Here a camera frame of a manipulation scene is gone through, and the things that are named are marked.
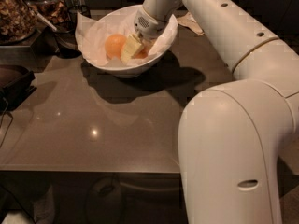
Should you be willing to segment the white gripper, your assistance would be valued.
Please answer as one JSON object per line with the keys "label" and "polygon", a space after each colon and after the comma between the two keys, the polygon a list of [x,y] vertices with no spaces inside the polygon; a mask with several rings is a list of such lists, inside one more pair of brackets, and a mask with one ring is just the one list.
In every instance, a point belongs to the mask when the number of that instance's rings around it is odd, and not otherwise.
{"label": "white gripper", "polygon": [[149,53],[158,38],[165,30],[170,19],[170,12],[163,9],[155,9],[149,13],[144,7],[140,7],[135,14],[134,27],[137,34],[127,37],[122,50],[121,61],[128,63],[142,49]]}

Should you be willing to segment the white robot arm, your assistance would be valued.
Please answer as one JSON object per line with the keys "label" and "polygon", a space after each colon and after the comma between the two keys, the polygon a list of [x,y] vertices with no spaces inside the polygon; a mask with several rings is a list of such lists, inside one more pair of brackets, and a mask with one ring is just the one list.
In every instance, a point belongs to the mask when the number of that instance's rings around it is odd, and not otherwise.
{"label": "white robot arm", "polygon": [[147,40],[185,6],[233,74],[198,93],[178,127],[189,224],[282,224],[279,151],[299,132],[299,62],[231,0],[145,0],[134,19]]}

